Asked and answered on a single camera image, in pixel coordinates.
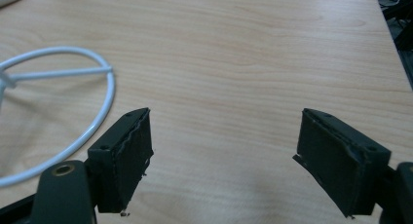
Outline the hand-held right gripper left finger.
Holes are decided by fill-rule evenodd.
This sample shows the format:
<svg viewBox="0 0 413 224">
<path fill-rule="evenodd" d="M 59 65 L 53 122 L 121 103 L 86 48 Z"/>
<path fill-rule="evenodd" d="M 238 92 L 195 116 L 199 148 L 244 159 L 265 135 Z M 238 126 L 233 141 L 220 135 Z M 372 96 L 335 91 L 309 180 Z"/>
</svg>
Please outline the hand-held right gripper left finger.
<svg viewBox="0 0 413 224">
<path fill-rule="evenodd" d="M 127 208 L 153 155 L 149 108 L 123 115 L 88 149 L 87 171 L 100 213 Z"/>
</svg>

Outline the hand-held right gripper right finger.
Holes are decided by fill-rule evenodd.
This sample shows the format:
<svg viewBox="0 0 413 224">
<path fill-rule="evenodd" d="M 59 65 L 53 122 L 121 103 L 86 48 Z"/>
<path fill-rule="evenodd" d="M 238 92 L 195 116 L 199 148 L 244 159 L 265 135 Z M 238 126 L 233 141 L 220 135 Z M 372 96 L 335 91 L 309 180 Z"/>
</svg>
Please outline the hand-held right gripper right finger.
<svg viewBox="0 0 413 224">
<path fill-rule="evenodd" d="M 390 157 L 390 150 L 338 118 L 315 109 L 302 111 L 293 159 L 345 216 L 372 213 L 373 187 Z"/>
</svg>

